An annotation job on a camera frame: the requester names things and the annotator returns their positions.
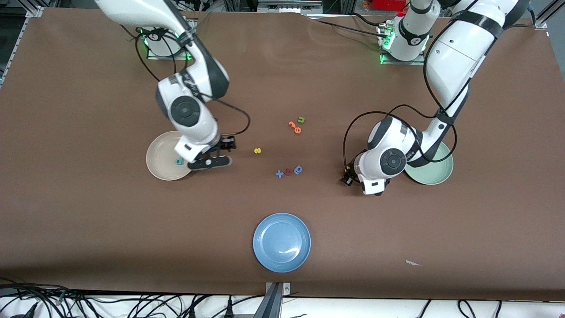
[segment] beige plate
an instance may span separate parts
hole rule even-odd
[[[145,161],[149,172],[155,177],[172,181],[186,176],[190,169],[187,162],[183,160],[182,165],[175,162],[180,156],[175,152],[175,146],[179,142],[180,132],[170,131],[155,138],[147,149]]]

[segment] blue plate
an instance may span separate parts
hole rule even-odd
[[[292,272],[304,264],[310,254],[310,232],[298,217],[275,213],[257,226],[253,251],[259,263],[268,270]]]

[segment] red object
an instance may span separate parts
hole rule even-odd
[[[406,0],[373,0],[373,9],[385,11],[402,11]]]

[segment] table surface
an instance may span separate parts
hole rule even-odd
[[[0,90],[2,276],[103,290],[261,294],[290,281],[304,296],[565,298],[565,87],[545,31],[508,30],[489,53],[457,121],[449,180],[402,174],[381,197],[339,182],[343,134],[365,111],[432,114],[421,67],[380,65],[374,38],[298,14],[211,14],[198,32],[229,72],[224,100],[252,123],[230,167],[165,182],[145,153],[172,126],[127,34],[97,10],[29,22]],[[148,62],[160,78],[171,64]],[[209,108],[222,131],[245,125]],[[300,135],[288,127],[298,116]],[[348,158],[380,119],[355,124]],[[300,175],[275,176],[297,165]],[[287,274],[264,269],[251,245],[276,212],[312,236]]]

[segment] plate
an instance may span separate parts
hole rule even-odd
[[[304,264],[310,242],[310,232],[302,220],[290,213],[275,213],[257,226],[253,251],[268,270],[288,273]]]
[[[178,131],[169,131],[155,138],[149,145],[145,162],[149,172],[156,178],[173,181],[189,174],[190,169],[187,162],[175,152],[180,136]]]
[[[443,157],[447,156],[449,151],[450,150],[447,145],[441,143],[437,148],[436,155],[433,156],[433,159],[442,159]],[[441,162],[430,162],[425,166],[417,168],[406,165],[405,171],[410,176],[410,178],[418,183],[426,184],[429,186],[440,184],[446,181],[453,171],[453,156],[449,156],[446,160],[443,160]]]

